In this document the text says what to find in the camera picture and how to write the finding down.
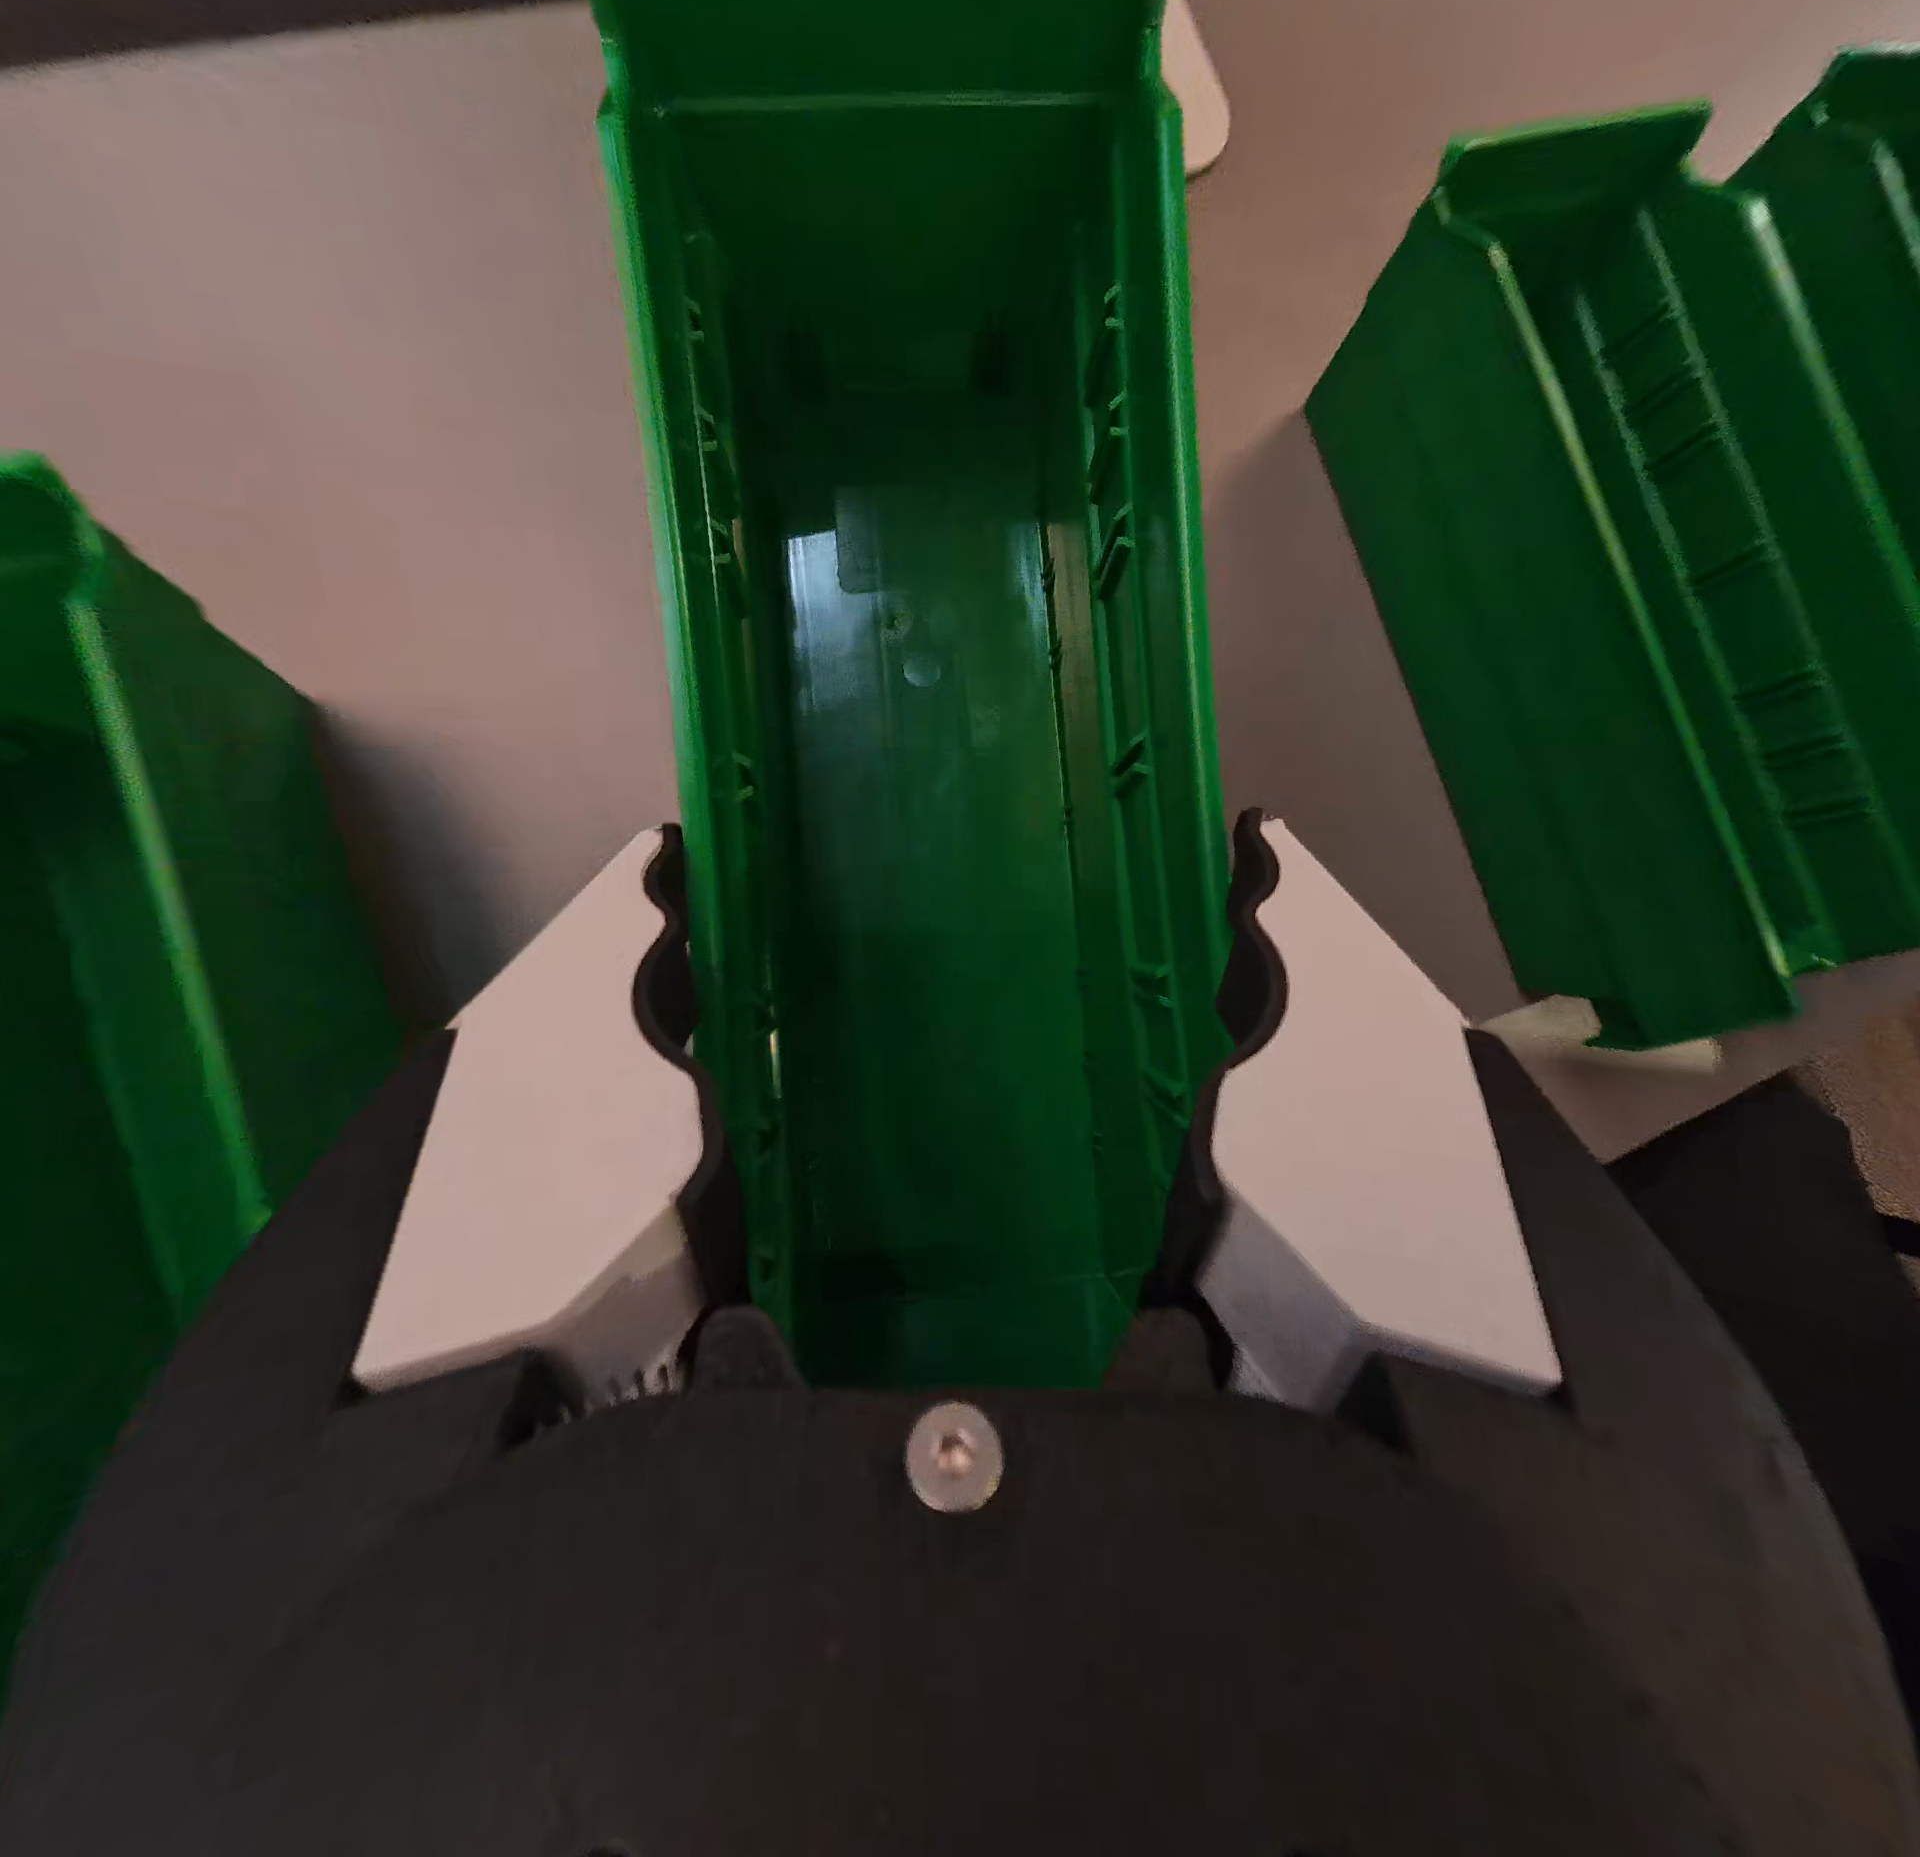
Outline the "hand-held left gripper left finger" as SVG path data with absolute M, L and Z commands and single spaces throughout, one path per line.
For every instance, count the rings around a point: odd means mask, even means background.
M 684 1388 L 725 1307 L 725 1122 L 691 1055 L 684 829 L 636 835 L 458 1016 L 353 1382 L 538 1355 L 570 1398 Z

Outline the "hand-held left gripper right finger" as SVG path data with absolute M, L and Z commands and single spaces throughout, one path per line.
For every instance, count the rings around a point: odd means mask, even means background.
M 1141 1311 L 1212 1376 L 1333 1415 L 1372 1355 L 1562 1388 L 1469 1019 L 1273 816 L 1232 829 L 1226 1062 L 1198 1081 Z

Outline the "green plastic bin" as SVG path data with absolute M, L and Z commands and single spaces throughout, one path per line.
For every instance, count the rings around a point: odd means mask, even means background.
M 1914 952 L 1914 564 L 1707 127 L 1450 141 L 1303 404 L 1502 962 L 1604 1053 Z
M 1090 1389 L 1226 1055 L 1162 0 L 589 0 L 746 1297 Z
M 1736 166 L 1768 204 L 1907 557 L 1920 557 L 1920 52 L 1855 44 Z
M 177 1335 L 401 1046 L 309 697 L 4 452 L 4 1669 Z

